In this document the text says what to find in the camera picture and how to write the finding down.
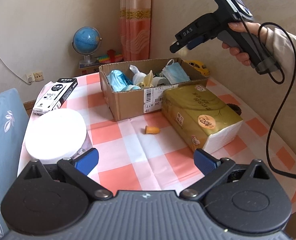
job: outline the orange earplug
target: orange earplug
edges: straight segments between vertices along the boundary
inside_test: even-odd
[[[157,133],[160,133],[160,129],[158,127],[146,125],[145,133],[146,134],[157,134]]]

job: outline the power cord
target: power cord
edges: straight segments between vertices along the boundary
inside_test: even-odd
[[[247,33],[249,34],[249,36],[250,36],[252,42],[254,43],[254,45],[255,45],[255,47],[256,47],[258,53],[259,53],[259,56],[260,56],[261,60],[264,60],[263,57],[262,57],[262,54],[261,54],[260,50],[258,49],[258,47],[257,47],[257,45],[256,45],[256,43],[255,43],[255,41],[254,41],[254,39],[253,39],[253,37],[252,37],[252,35],[251,35],[251,33],[250,33],[250,31],[249,31],[249,29],[248,29],[246,23],[245,23],[244,20],[242,19],[242,17],[240,17],[240,20],[242,21],[242,23],[243,23],[243,25],[244,25],[244,27],[245,27]],[[293,84],[294,84],[294,80],[295,80],[295,78],[296,78],[296,48],[295,48],[295,46],[294,46],[294,44],[293,44],[293,41],[292,41],[291,37],[289,36],[289,34],[286,32],[285,29],[283,29],[280,25],[278,25],[278,24],[276,24],[276,23],[265,22],[265,23],[261,24],[260,27],[259,27],[259,29],[258,29],[258,40],[259,40],[259,44],[260,44],[260,46],[262,47],[263,51],[265,52],[265,54],[266,54],[268,57],[270,57],[271,54],[269,53],[269,51],[267,50],[267,48],[264,46],[264,44],[261,42],[261,39],[260,39],[260,32],[261,32],[262,28],[263,28],[264,26],[266,26],[266,25],[273,25],[273,26],[279,28],[280,30],[282,30],[282,31],[284,32],[284,34],[287,36],[287,38],[289,39],[289,41],[290,41],[290,43],[291,43],[291,46],[292,46],[292,49],[293,49],[293,53],[294,53],[294,70],[293,70],[293,75],[292,75],[291,83],[290,83],[289,88],[288,88],[288,90],[287,90],[287,92],[286,92],[286,95],[285,95],[284,98],[283,98],[282,103],[280,104],[280,106],[279,106],[279,108],[278,108],[278,110],[277,110],[277,113],[275,114],[275,117],[273,118],[273,121],[272,121],[272,123],[271,123],[270,129],[269,129],[269,132],[268,132],[267,142],[266,142],[266,155],[267,155],[267,161],[268,161],[268,165],[269,165],[270,169],[271,169],[273,172],[275,172],[275,173],[277,173],[277,174],[279,174],[279,175],[282,175],[282,176],[288,177],[288,178],[296,179],[296,174],[293,174],[293,173],[290,173],[290,172],[286,172],[286,171],[280,171],[280,170],[276,169],[276,168],[272,165],[271,160],[270,160],[270,155],[269,155],[269,142],[270,142],[270,137],[271,137],[271,133],[272,133],[273,127],[274,127],[274,125],[275,125],[275,122],[276,122],[276,120],[277,120],[277,118],[278,118],[278,116],[279,116],[281,110],[282,110],[282,107],[283,107],[284,103],[286,102],[286,100],[287,100],[287,98],[288,98],[288,96],[289,96],[289,94],[290,94],[290,91],[291,91],[291,89],[292,89],[292,87],[293,87]],[[271,73],[269,73],[269,76],[270,76],[270,78],[273,80],[273,82],[275,82],[275,83],[277,83],[277,84],[280,85],[280,84],[282,84],[282,83],[284,82],[285,75],[284,75],[284,72],[283,72],[283,70],[281,69],[281,66],[279,65],[278,62],[276,62],[276,66],[278,67],[278,69],[280,70],[280,72],[281,72],[281,74],[282,74],[282,80],[281,80],[281,81],[277,81],[277,80],[271,75]]]
[[[240,16],[240,20],[242,21],[242,23],[243,23],[243,25],[244,25],[244,27],[245,27],[247,33],[249,34],[249,36],[250,36],[250,38],[251,38],[253,44],[255,45],[256,50],[258,51],[258,54],[259,54],[259,57],[260,57],[261,61],[263,61],[264,58],[263,58],[263,56],[262,56],[262,54],[261,54],[261,51],[259,50],[257,44],[255,43],[255,41],[254,41],[254,39],[253,39],[253,37],[252,37],[250,31],[249,31],[248,26],[246,25],[246,23],[244,22],[244,19],[243,19],[241,16]],[[263,27],[263,25],[260,26],[259,31],[258,31],[258,34],[261,32],[262,27]],[[260,36],[258,36],[258,40],[259,40],[259,44],[260,44],[262,50],[264,51],[264,53],[266,54],[266,56],[267,56],[267,57],[270,57],[271,54],[270,54],[270,52],[267,50],[266,46],[264,46],[264,45],[262,44],[262,42],[261,42],[261,37],[260,37]],[[273,81],[274,83],[276,83],[276,84],[278,84],[278,85],[281,85],[281,84],[283,84],[283,82],[284,82],[285,75],[284,75],[284,72],[283,72],[283,70],[282,70],[280,64],[279,64],[278,62],[276,62],[275,65],[277,66],[277,68],[278,68],[278,69],[280,70],[280,72],[281,72],[282,80],[281,80],[281,81],[276,80],[270,72],[268,72],[268,75],[270,76],[270,78],[272,79],[272,81]]]
[[[0,58],[1,62],[4,64],[4,66],[6,68],[8,68],[16,77],[18,77],[19,79],[21,79],[23,82],[25,82],[28,85],[31,85],[31,82],[27,82],[26,80],[22,79],[20,76],[18,76],[15,72],[13,72],[4,62],[3,60]]]

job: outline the blue plastic bag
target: blue plastic bag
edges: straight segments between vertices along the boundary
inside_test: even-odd
[[[135,85],[129,85],[129,86],[126,86],[123,90],[123,91],[130,91],[130,90],[138,90],[138,89],[141,89],[141,87],[138,87],[138,86],[135,86]]]
[[[107,76],[114,92],[120,92],[128,85],[133,85],[132,81],[126,77],[120,70],[113,70]]]

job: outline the orange checkered tablecloth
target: orange checkered tablecloth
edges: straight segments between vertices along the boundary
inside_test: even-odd
[[[92,144],[99,151],[99,163],[88,175],[90,178],[113,193],[119,189],[176,190],[179,193],[203,177],[194,165],[192,151],[160,111],[115,122],[101,92],[99,74],[77,79],[78,86],[62,107],[82,115]],[[50,82],[42,89],[38,99],[51,85]],[[218,159],[230,157],[240,164],[249,164],[255,158],[266,162],[265,143],[269,126],[213,78],[209,79],[207,88],[225,103],[239,105],[244,120],[235,140],[212,155]],[[34,114],[30,116],[26,134],[37,118]],[[157,126],[161,132],[145,135],[146,125]],[[24,142],[18,173],[30,160]],[[296,173],[296,155],[275,132],[270,140],[270,155],[277,169]],[[291,199],[295,212],[296,180],[275,176]]]

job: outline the yellow toy car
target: yellow toy car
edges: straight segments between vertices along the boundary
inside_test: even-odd
[[[194,69],[198,70],[203,76],[209,77],[210,72],[209,69],[199,60],[185,60],[189,65],[191,65]]]

